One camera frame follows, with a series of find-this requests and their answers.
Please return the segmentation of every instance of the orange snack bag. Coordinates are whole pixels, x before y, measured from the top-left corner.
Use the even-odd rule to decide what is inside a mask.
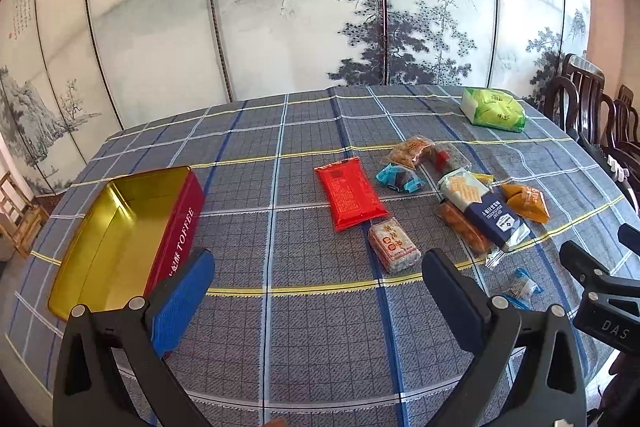
[[[449,200],[443,201],[439,204],[436,213],[454,232],[462,237],[477,259],[484,258],[491,253],[491,242],[466,220],[464,214],[458,210],[455,204]]]
[[[548,223],[549,210],[546,207],[545,195],[540,190],[517,184],[503,184],[500,188],[507,199],[507,206],[516,214],[538,223]]]

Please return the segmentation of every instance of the clear plastic bag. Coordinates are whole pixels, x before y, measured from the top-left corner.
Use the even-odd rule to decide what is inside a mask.
[[[430,157],[436,171],[442,175],[471,166],[471,162],[452,143],[434,143]]]
[[[531,309],[531,298],[544,290],[536,283],[524,268],[516,268],[509,289],[502,295],[514,306],[523,310]]]
[[[384,157],[385,162],[402,165],[415,171],[423,164],[429,155],[429,149],[433,142],[424,136],[412,136],[396,145],[391,152]]]

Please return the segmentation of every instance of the snack package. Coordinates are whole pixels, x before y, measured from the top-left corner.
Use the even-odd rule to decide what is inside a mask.
[[[527,118],[520,102],[495,89],[465,87],[460,109],[473,125],[522,132]]]
[[[513,281],[509,289],[502,293],[504,297],[516,308],[523,310],[531,309],[531,298],[533,295],[540,295],[543,289],[538,286],[529,272],[524,268],[516,268],[513,272]]]
[[[484,259],[491,253],[493,245],[474,227],[456,206],[450,201],[443,201],[436,210],[438,217],[456,232],[476,256],[476,259]]]
[[[411,193],[424,187],[424,181],[414,171],[391,163],[376,174],[376,179],[383,185],[398,192]]]
[[[498,248],[512,251],[529,236],[523,220],[465,169],[443,176],[438,188]]]
[[[380,264],[390,273],[398,273],[420,261],[422,254],[404,233],[395,217],[372,225],[369,242],[378,255]]]
[[[360,158],[348,158],[314,170],[329,199],[336,232],[389,215],[362,171]]]
[[[545,195],[540,190],[516,184],[502,184],[500,188],[507,199],[507,205],[516,214],[538,223],[548,223],[549,210],[546,207]]]
[[[434,143],[431,147],[431,161],[440,174],[449,174],[457,169],[466,169],[471,162],[452,143]]]
[[[424,136],[412,136],[396,145],[384,160],[415,171],[427,160],[433,142]]]

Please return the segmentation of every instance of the blue plaid tablecloth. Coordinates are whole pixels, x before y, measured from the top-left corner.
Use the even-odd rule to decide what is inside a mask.
[[[206,193],[194,245],[209,248],[217,273],[168,364],[213,425],[424,425],[470,362],[460,350],[419,266],[396,277],[380,269],[368,225],[335,233],[313,167],[359,156],[374,183],[380,160],[422,134],[452,142],[495,183],[522,182],[545,194],[551,219],[494,270],[475,263],[434,213],[427,187],[400,195],[376,186],[416,245],[442,248],[489,294],[526,268],[544,293],[574,314],[582,289],[559,264],[573,239],[620,277],[640,277],[640,260],[616,240],[621,223],[640,228],[609,177],[566,134],[524,103],[524,133],[471,126],[461,87],[376,86],[271,96],[193,111],[118,133],[66,192],[36,239],[6,336],[52,391],[64,322],[47,310],[58,266],[107,180],[190,165]],[[590,380],[611,349],[578,334]],[[142,418],[153,420],[126,357],[124,381]],[[494,417],[522,359],[515,352],[494,401]]]

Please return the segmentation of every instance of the blue candy wrapper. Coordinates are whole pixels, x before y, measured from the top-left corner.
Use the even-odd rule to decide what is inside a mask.
[[[398,192],[415,192],[424,187],[424,181],[415,172],[391,163],[376,174],[376,179]]]
[[[531,309],[531,298],[540,295],[543,289],[536,283],[524,268],[516,268],[513,272],[513,282],[502,295],[516,308]]]

